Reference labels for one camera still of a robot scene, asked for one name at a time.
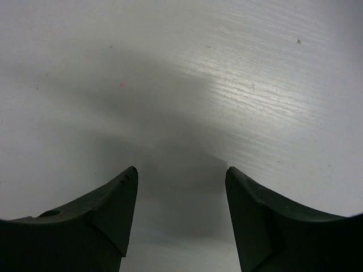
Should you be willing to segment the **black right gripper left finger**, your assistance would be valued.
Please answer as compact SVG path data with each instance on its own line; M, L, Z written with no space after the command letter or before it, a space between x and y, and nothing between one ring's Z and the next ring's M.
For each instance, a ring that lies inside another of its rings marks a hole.
M131 166L37 217L1 220L1 271L119 271L137 190L138 172Z

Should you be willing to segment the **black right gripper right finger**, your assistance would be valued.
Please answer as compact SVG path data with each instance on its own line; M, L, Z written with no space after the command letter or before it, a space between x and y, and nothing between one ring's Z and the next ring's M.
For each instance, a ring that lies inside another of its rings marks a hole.
M242 271L362 271L362 215L284 197L235 167L225 187Z

